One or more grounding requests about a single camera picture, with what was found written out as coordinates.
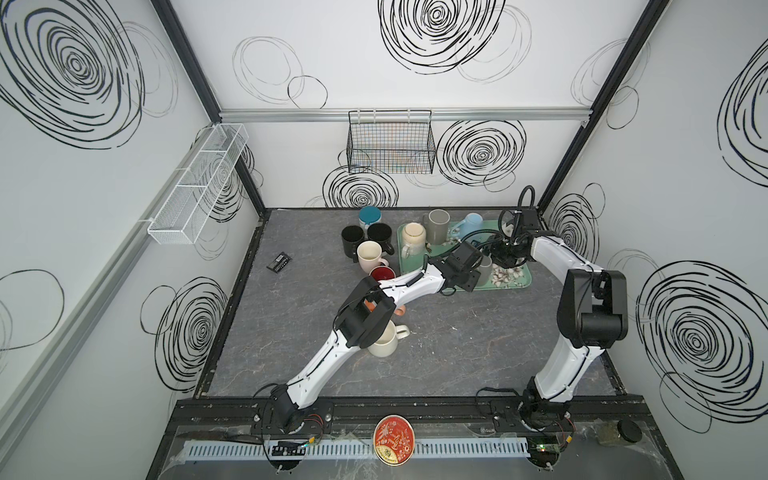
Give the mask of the pink mug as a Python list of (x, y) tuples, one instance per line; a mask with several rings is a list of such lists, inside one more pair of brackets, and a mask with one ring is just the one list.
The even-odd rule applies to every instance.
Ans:
[(366, 275), (379, 266), (388, 266), (389, 261), (384, 257), (382, 246), (372, 240), (362, 242), (356, 250), (358, 264)]

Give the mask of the black and white mug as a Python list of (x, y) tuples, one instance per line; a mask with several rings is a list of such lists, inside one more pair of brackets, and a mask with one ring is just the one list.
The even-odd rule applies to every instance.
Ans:
[(388, 255), (393, 255), (395, 253), (395, 249), (392, 244), (392, 236), (392, 228), (386, 223), (374, 223), (367, 229), (368, 239), (370, 241), (376, 242), (382, 248), (382, 251)]

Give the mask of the light blue mug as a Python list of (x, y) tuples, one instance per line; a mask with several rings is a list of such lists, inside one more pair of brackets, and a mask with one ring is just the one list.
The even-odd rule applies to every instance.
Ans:
[(479, 213), (469, 213), (462, 220), (457, 222), (450, 230), (450, 237), (456, 240), (462, 240), (471, 233), (483, 229), (483, 217)]

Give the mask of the orange peach mug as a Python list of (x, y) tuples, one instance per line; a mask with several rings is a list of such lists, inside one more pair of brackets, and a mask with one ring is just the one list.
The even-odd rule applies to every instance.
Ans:
[[(366, 308), (369, 311), (371, 311), (371, 312), (373, 312), (375, 310), (375, 308), (376, 308), (376, 303), (373, 302), (373, 301), (365, 300), (364, 304), (365, 304)], [(395, 311), (394, 311), (394, 314), (396, 316), (403, 316), (405, 313), (406, 313), (406, 306), (405, 305), (397, 307), (395, 309)]]

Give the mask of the white speckled mug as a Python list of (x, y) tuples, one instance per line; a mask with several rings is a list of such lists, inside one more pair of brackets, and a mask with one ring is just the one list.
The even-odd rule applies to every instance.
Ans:
[(389, 321), (382, 335), (367, 350), (377, 358), (389, 357), (397, 349), (399, 341), (410, 334), (411, 330), (407, 325)]

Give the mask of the green floral tray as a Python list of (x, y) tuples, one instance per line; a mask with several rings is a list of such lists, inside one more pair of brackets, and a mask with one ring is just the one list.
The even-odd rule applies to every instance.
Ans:
[[(401, 275), (420, 270), (425, 254), (430, 257), (436, 256), (449, 250), (456, 244), (456, 239), (450, 237), (449, 241), (443, 245), (432, 246), (428, 244), (429, 250), (424, 250), (420, 255), (404, 255), (403, 252), (406, 245), (404, 230), (406, 226), (407, 224), (403, 223), (397, 229), (398, 265)], [(486, 280), (483, 277), (479, 279), (474, 291), (524, 289), (533, 284), (533, 275), (527, 264), (513, 269), (502, 270), (497, 264), (493, 263), (489, 272), (490, 274)]]

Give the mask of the cream white mug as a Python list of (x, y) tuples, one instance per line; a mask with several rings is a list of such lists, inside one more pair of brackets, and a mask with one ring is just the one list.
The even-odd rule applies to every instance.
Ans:
[(382, 282), (395, 279), (397, 274), (392, 268), (380, 265), (371, 270), (370, 277), (377, 282)]

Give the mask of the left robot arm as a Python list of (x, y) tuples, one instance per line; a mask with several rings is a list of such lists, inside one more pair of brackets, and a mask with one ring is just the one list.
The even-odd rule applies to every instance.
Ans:
[(300, 420), (341, 366), (384, 334), (397, 308), (446, 290), (473, 291), (482, 259), (480, 250), (461, 242), (444, 254), (426, 256), (418, 270), (382, 282), (370, 276), (360, 280), (337, 310), (323, 346), (297, 375), (270, 391), (274, 421), (285, 429)]

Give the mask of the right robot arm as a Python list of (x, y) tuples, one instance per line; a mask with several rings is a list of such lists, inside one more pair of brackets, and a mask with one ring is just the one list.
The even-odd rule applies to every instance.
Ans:
[(562, 283), (556, 311), (559, 337), (545, 366), (531, 378), (518, 407), (527, 428), (541, 431), (562, 419), (589, 366), (628, 332), (627, 281), (577, 253), (546, 229), (538, 210), (517, 206), (498, 218), (502, 239), (491, 258), (503, 266), (534, 261)]

